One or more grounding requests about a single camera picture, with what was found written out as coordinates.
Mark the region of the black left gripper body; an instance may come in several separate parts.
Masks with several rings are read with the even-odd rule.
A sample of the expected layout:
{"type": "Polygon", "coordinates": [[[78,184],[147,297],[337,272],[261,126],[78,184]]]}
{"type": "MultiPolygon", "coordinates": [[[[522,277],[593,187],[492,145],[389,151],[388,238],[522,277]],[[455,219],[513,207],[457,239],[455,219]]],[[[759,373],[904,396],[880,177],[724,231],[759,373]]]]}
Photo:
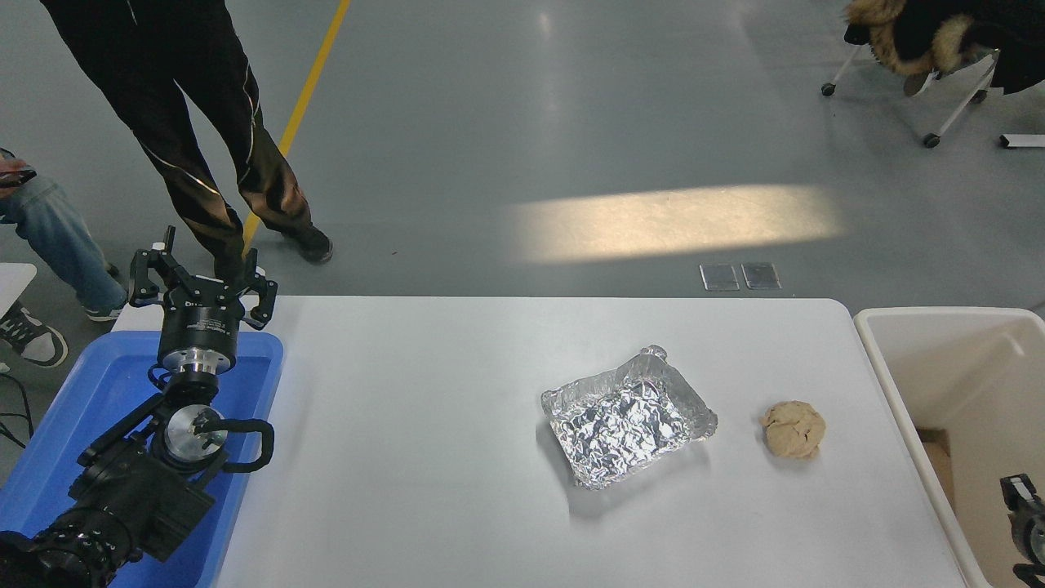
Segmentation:
{"type": "Polygon", "coordinates": [[[234,354],[238,349],[239,323],[245,316],[242,302],[231,290],[202,290],[201,295],[193,299],[190,291],[180,287],[163,295],[161,354],[187,349],[234,354]]]}

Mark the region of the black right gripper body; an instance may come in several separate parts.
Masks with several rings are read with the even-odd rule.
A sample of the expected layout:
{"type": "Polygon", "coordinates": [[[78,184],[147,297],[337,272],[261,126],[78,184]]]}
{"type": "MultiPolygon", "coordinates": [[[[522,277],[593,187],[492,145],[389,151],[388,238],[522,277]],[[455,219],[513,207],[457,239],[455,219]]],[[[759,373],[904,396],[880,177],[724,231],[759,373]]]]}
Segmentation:
{"type": "Polygon", "coordinates": [[[1012,540],[1016,550],[1034,564],[1044,564],[1044,514],[1018,510],[1012,514],[1012,540]]]}

